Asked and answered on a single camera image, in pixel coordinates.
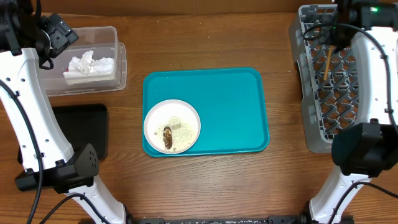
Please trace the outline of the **large white napkin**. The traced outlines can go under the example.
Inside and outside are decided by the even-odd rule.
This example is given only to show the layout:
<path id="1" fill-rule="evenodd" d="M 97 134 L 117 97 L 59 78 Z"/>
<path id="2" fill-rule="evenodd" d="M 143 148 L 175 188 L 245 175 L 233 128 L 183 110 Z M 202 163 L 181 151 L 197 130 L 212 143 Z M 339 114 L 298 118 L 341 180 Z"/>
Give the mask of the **large white napkin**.
<path id="1" fill-rule="evenodd" d="M 97 75 L 109 75 L 114 70 L 113 58 L 102 58 L 100 60 L 83 59 L 73 57 L 68 65 L 64 77 L 85 77 Z"/>

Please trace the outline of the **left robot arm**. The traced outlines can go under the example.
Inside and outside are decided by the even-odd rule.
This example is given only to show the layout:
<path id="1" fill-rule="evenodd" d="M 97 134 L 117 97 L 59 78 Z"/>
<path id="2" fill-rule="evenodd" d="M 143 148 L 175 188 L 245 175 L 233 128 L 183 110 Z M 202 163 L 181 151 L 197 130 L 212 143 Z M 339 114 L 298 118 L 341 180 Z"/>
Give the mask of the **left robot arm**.
<path id="1" fill-rule="evenodd" d="M 16 185 L 37 194 L 54 189 L 96 223 L 133 223 L 100 179 L 94 147 L 74 149 L 62 133 L 41 84 L 40 71 L 53 69 L 53 59 L 77 39 L 59 15 L 43 16 L 39 2 L 1 2 L 1 101 L 24 167 Z"/>

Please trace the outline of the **large white plate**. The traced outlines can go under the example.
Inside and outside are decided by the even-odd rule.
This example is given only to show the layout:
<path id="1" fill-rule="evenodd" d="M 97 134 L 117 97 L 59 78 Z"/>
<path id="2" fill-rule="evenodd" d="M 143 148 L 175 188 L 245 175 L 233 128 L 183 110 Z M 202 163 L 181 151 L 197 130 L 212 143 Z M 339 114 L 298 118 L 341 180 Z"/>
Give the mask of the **large white plate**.
<path id="1" fill-rule="evenodd" d="M 178 116 L 191 124 L 197 131 L 193 145 L 185 151 L 179 153 L 167 153 L 160 150 L 155 142 L 154 131 L 163 121 L 167 121 L 173 116 Z M 165 100 L 153 106 L 144 116 L 142 124 L 142 146 L 144 151 L 151 157 L 173 157 L 181 156 L 188 152 L 198 141 L 201 132 L 201 119 L 196 109 L 189 103 L 182 100 Z"/>

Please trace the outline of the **small white napkin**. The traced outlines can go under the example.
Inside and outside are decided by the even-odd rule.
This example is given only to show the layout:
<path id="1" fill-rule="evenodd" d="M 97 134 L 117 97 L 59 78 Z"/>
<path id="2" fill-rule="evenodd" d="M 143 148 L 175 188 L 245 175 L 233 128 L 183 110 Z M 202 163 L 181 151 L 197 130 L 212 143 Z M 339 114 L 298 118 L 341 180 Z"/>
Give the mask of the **small white napkin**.
<path id="1" fill-rule="evenodd" d="M 93 60 L 93 51 L 85 52 L 81 58 L 73 57 L 69 63 L 69 72 L 89 74 L 93 71 L 91 64 Z"/>

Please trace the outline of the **wooden chopstick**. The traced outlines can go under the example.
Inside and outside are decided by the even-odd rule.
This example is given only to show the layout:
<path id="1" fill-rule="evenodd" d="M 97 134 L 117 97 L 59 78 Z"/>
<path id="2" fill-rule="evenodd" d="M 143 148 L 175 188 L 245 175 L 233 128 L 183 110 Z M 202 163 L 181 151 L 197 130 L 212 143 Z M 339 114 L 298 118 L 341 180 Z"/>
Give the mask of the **wooden chopstick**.
<path id="1" fill-rule="evenodd" d="M 325 64 L 325 70 L 324 70 L 324 75 L 323 75 L 323 80 L 324 81 L 327 81 L 327 79 L 328 79 L 329 67 L 330 67 L 332 53 L 333 53 L 333 46 L 330 45 L 329 48 L 328 48 L 328 53 L 326 55 L 326 64 Z"/>

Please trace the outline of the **brown food scrap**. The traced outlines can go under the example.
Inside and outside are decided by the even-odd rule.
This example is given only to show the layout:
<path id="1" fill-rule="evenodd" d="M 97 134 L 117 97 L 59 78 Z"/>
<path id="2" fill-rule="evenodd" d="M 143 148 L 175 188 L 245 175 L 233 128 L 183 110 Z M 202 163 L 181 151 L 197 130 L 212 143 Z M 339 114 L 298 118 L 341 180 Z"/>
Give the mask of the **brown food scrap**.
<path id="1" fill-rule="evenodd" d="M 170 149 L 172 147 L 172 129 L 169 126 L 166 126 L 163 130 L 163 141 L 166 149 Z"/>

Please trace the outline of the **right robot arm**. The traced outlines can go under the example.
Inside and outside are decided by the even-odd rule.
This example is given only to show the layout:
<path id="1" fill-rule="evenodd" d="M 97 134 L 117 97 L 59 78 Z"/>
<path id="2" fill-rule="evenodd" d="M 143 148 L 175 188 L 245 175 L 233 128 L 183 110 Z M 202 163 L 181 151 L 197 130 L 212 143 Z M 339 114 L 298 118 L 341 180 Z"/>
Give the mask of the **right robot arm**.
<path id="1" fill-rule="evenodd" d="M 391 197 L 397 194 L 372 179 L 397 164 L 397 4 L 337 1 L 336 16 L 303 34 L 319 30 L 319 38 L 336 52 L 351 47 L 359 73 L 359 106 L 354 126 L 331 144 L 334 167 L 297 223 L 353 223 L 343 212 L 362 186 Z"/>

